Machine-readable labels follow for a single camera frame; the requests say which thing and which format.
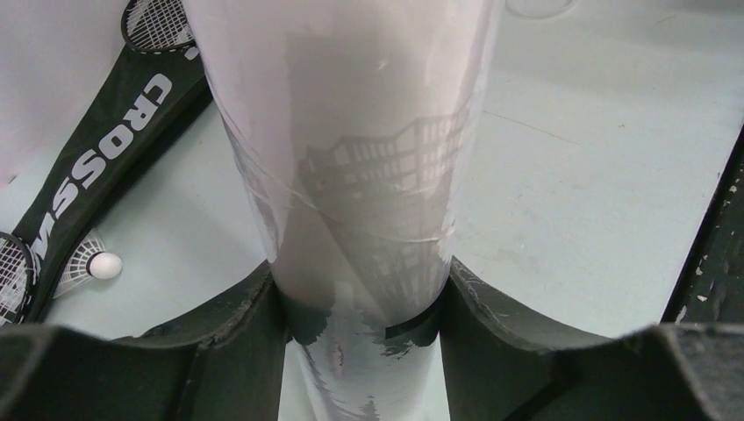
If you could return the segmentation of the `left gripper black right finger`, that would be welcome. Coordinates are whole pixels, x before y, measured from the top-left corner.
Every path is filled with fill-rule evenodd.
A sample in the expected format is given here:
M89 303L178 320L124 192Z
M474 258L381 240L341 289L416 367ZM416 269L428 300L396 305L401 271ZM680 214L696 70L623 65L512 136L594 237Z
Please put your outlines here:
M565 325L459 260L440 344L453 420L740 420L743 328L658 324L616 339Z

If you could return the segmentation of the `white shuttlecock tube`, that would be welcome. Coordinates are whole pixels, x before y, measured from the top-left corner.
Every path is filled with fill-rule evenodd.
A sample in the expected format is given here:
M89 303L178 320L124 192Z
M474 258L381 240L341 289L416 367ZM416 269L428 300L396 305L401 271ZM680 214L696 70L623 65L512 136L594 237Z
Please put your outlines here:
M188 1L317 420L420 420L500 1Z

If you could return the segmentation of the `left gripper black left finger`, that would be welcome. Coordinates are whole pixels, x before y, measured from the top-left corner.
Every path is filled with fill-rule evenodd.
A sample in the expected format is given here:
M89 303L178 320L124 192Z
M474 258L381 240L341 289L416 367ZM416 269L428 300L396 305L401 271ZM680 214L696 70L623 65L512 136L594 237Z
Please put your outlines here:
M138 337L1 330L4 420L275 420L288 331L268 263Z

